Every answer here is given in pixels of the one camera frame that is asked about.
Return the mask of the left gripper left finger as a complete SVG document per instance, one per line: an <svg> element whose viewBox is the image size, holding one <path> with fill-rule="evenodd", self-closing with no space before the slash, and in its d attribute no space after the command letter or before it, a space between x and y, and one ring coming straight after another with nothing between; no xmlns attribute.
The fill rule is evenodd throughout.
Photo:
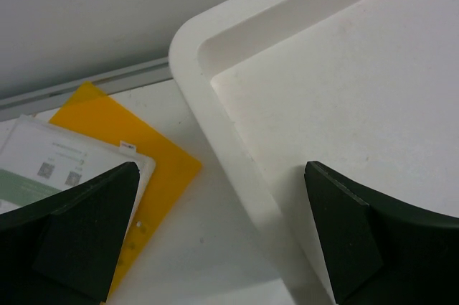
<svg viewBox="0 0 459 305"><path fill-rule="evenodd" d="M1 303L106 301L139 181L125 162L1 215Z"/></svg>

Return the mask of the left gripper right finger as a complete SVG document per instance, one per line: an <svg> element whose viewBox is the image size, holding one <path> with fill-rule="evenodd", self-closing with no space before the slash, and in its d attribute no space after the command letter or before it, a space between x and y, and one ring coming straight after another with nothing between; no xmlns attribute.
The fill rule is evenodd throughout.
<svg viewBox="0 0 459 305"><path fill-rule="evenodd" d="M336 304L457 304L458 219L319 161L304 179Z"/></svg>

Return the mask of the white printed booklet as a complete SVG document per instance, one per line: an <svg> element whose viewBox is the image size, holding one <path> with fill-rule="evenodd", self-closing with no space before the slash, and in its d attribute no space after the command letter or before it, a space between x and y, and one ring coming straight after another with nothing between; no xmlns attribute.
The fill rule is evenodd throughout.
<svg viewBox="0 0 459 305"><path fill-rule="evenodd" d="M135 163L140 173L136 209L156 168L154 159L124 141L112 145L20 116L1 141L1 213L76 187L125 162Z"/></svg>

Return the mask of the yellow folder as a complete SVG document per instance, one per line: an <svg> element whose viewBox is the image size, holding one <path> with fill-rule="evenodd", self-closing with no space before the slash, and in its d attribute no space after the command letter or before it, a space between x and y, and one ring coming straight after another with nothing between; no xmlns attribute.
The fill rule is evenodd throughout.
<svg viewBox="0 0 459 305"><path fill-rule="evenodd" d="M92 83L83 83L49 122L108 143L139 164L139 194L110 286L114 291L202 164Z"/></svg>

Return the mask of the white three-drawer organizer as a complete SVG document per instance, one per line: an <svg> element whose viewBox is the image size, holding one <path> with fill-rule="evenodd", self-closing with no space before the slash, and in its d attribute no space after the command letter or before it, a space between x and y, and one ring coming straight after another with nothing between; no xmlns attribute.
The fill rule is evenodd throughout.
<svg viewBox="0 0 459 305"><path fill-rule="evenodd" d="M308 162L458 219L458 0L228 0L169 64L299 304L336 304Z"/></svg>

